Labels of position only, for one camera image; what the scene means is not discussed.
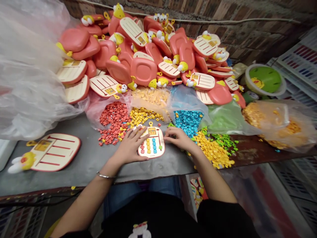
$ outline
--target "jeans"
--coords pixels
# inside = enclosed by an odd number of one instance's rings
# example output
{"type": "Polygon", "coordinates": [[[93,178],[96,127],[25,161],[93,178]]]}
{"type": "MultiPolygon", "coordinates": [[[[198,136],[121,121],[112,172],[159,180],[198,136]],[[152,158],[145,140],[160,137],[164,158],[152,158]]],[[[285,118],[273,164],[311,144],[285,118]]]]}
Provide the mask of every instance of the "jeans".
{"type": "MultiPolygon", "coordinates": [[[[170,194],[180,199],[182,198],[178,176],[151,180],[149,191],[170,194]]],[[[127,205],[140,192],[141,188],[137,182],[111,186],[103,203],[104,218],[107,218],[112,213],[127,205]]]]}

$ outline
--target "pink plastic bag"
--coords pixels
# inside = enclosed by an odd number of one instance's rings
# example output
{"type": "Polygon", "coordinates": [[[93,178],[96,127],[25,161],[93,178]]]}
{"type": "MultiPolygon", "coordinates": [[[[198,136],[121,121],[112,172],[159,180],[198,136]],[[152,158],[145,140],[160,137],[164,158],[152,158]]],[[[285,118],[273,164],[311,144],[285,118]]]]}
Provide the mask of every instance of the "pink plastic bag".
{"type": "Polygon", "coordinates": [[[100,123],[100,116],[102,112],[104,111],[105,107],[113,102],[119,101],[124,104],[126,104],[126,107],[128,109],[128,115],[130,114],[132,110],[131,106],[131,93],[127,92],[125,94],[118,94],[120,99],[115,99],[114,97],[110,97],[108,99],[101,98],[97,96],[94,92],[89,93],[90,97],[90,104],[89,107],[87,108],[86,115],[88,120],[90,121],[90,125],[92,128],[95,130],[101,129],[101,130],[107,130],[108,128],[103,126],[100,123]]]}

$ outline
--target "forearm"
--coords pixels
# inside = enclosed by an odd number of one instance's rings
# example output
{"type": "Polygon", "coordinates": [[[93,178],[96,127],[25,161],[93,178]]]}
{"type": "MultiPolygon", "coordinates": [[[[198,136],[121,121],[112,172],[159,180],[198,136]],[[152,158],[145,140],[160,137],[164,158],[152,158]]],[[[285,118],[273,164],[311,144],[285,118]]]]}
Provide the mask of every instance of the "forearm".
{"type": "MultiPolygon", "coordinates": [[[[120,167],[121,165],[112,157],[100,170],[100,174],[113,177],[120,167]]],[[[112,182],[113,179],[96,176],[66,211],[51,237],[58,238],[70,231],[88,229],[108,194],[112,182]]]]}
{"type": "Polygon", "coordinates": [[[208,198],[222,202],[237,203],[237,199],[230,187],[212,166],[201,149],[197,147],[191,154],[208,198]]]}

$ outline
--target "hand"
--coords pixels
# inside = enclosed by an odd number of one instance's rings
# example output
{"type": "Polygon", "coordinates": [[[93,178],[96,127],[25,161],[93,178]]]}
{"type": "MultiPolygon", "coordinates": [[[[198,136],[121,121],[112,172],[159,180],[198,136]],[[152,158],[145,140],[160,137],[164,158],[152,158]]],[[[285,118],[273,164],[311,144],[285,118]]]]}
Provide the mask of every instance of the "hand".
{"type": "Polygon", "coordinates": [[[189,153],[193,153],[197,148],[199,149],[198,145],[193,142],[185,132],[177,127],[169,127],[164,136],[164,141],[170,142],[176,145],[178,148],[188,151],[189,153]]]}
{"type": "Polygon", "coordinates": [[[147,134],[140,138],[140,136],[146,131],[147,127],[140,130],[142,127],[139,126],[134,131],[130,129],[124,139],[121,141],[118,150],[113,155],[113,158],[121,165],[132,163],[135,161],[149,160],[146,156],[140,156],[137,154],[139,146],[150,136],[147,134]]]}

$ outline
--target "left hand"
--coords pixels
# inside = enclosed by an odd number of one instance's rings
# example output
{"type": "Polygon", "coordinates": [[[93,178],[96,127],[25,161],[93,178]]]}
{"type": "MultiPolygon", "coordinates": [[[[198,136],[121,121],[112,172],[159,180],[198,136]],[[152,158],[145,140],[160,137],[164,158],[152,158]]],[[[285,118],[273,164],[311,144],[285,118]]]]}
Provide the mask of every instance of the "left hand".
{"type": "Polygon", "coordinates": [[[121,165],[136,162],[136,161],[145,161],[149,160],[146,156],[140,156],[137,154],[139,146],[150,136],[147,134],[140,138],[140,136],[147,130],[147,127],[143,128],[139,126],[134,131],[130,129],[124,139],[121,141],[118,150],[113,155],[113,158],[121,165]]]}

